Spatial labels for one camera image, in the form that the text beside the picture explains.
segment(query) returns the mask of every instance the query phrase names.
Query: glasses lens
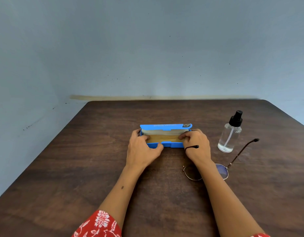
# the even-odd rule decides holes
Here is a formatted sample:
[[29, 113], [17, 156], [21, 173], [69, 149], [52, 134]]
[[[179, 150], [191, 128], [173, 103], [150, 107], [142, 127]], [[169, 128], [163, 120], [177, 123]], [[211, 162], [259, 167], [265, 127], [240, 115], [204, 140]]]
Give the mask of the glasses lens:
[[199, 171], [197, 170], [197, 167], [195, 165], [189, 165], [186, 166], [185, 169], [185, 174], [189, 179], [192, 180], [201, 180], [201, 175]]
[[221, 175], [221, 177], [223, 179], [228, 178], [229, 172], [228, 172], [228, 170], [227, 170], [227, 168], [225, 166], [223, 166], [221, 164], [216, 164], [216, 167], [218, 169], [219, 174]]

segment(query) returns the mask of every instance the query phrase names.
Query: red patterned shirt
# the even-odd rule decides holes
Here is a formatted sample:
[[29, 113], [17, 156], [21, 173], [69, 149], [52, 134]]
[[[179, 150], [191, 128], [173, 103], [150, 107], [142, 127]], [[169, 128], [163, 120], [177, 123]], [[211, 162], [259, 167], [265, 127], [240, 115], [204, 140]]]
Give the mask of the red patterned shirt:
[[[74, 232], [72, 237], [121, 237], [117, 222], [105, 211], [95, 211]], [[267, 234], [256, 234], [251, 237], [270, 237]]]

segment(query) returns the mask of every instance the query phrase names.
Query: left hand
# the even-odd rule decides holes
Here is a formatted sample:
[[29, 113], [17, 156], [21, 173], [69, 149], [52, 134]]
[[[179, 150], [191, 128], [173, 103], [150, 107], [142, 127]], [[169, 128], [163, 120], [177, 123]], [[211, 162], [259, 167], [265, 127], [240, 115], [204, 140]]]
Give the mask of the left hand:
[[150, 148], [145, 142], [149, 139], [149, 136], [138, 136], [140, 130], [141, 129], [137, 129], [132, 132], [128, 145], [126, 166], [130, 168], [138, 168], [140, 171], [143, 171], [149, 164], [160, 156], [164, 146], [159, 143], [157, 148]]

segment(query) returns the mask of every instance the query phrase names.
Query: tan cloth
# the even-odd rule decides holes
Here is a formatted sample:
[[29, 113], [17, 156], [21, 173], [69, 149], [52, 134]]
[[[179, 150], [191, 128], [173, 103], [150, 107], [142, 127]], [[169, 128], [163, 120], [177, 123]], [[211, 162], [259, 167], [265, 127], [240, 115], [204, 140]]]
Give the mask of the tan cloth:
[[178, 139], [179, 135], [150, 135], [150, 139], [146, 143], [160, 143], [162, 141], [183, 142]]

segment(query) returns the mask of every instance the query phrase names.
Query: black pump cap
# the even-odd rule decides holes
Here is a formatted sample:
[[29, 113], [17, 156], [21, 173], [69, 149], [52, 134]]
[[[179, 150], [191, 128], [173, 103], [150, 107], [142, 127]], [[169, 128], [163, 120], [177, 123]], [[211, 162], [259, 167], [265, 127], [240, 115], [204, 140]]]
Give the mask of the black pump cap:
[[241, 118], [243, 112], [236, 111], [235, 115], [233, 115], [229, 121], [229, 124], [233, 127], [239, 127], [242, 124], [243, 119]]

